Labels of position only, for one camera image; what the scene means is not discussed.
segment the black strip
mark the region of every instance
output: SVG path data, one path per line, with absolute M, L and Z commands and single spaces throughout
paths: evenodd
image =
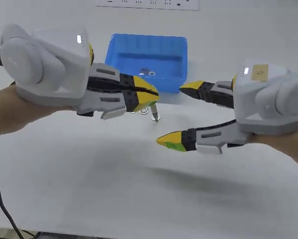
M 227 125 L 234 124 L 234 123 L 236 123 L 236 119 L 231 120 L 231 121 L 228 121 L 228 122 L 225 122 L 225 123 L 222 123 L 222 124 L 217 124 L 217 125 L 213 125 L 213 126 L 197 128 L 196 130 L 197 131 L 200 131 L 200 130 L 209 130 L 209 129 L 221 128 L 221 127 L 225 127 Z
M 213 137 L 218 137 L 221 136 L 221 131 L 214 132 L 214 133 L 208 133 L 208 134 L 202 134 L 201 138 L 213 138 Z
M 198 93 L 201 100 L 212 103 L 211 89 L 213 86 L 214 83 L 203 82 L 203 84 L 198 88 Z
M 216 92 L 216 91 L 211 91 L 210 95 L 211 95 L 212 103 L 234 109 L 234 102 L 233 102 L 232 95 L 229 95 L 223 92 Z
M 101 69 L 101 68 L 97 69 L 96 71 L 99 73 L 104 73 L 104 74 L 108 74 L 108 75 L 112 75 L 112 76 L 115 75 L 114 71 L 109 71 L 109 70 L 105 70 L 105 69 Z
M 181 144 L 186 151 L 195 151 L 195 143 L 197 139 L 197 130 L 195 128 L 190 128 L 181 132 Z
M 244 144 L 236 144 L 236 143 L 228 143 L 227 144 L 228 148 L 241 147 L 241 146 L 244 146 Z
M 115 80 L 90 76 L 88 78 L 87 90 L 93 92 L 103 92 L 103 93 L 119 93 L 122 91 L 136 91 L 136 92 L 146 92 L 155 96 L 159 96 L 157 92 L 150 91 L 143 87 L 135 87 L 135 85 L 121 84 Z

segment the small metal component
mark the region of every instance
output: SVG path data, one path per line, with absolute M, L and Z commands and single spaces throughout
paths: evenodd
M 150 72 L 150 70 L 146 67 L 140 69 L 139 75 L 147 75 Z
M 142 114 L 143 116 L 146 115 L 146 114 L 148 114 L 149 113 L 148 107 L 145 107 L 145 108 L 141 109 L 139 111 L 139 113 Z
M 152 113 L 151 120 L 154 122 L 158 122 L 160 120 L 160 115 L 158 114 L 156 104 L 151 105 L 150 109 L 151 109 L 151 113 Z

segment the label sticker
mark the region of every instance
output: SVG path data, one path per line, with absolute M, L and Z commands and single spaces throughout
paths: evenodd
M 252 81 L 266 82 L 268 80 L 269 65 L 254 65 L 252 70 Z

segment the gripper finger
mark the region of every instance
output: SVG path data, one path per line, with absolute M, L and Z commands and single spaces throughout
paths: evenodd
M 231 81 L 218 81 L 216 83 L 197 81 L 180 87 L 182 93 L 208 103 L 233 109 L 233 92 Z
M 239 130 L 235 120 L 212 127 L 197 128 L 196 149 L 204 154 L 222 154 L 222 146 L 228 147 L 248 143 L 250 133 Z
M 210 127 L 191 128 L 166 134 L 158 144 L 181 152 L 198 151 L 204 154 L 221 154 L 222 146 L 242 146 L 248 143 L 250 133 L 241 132 L 235 120 Z

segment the gray joint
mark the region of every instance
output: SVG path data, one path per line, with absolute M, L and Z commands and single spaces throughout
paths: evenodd
M 200 153 L 222 154 L 221 147 L 227 143 L 247 144 L 251 134 L 240 131 L 237 123 L 223 127 L 198 130 L 196 132 L 196 149 Z

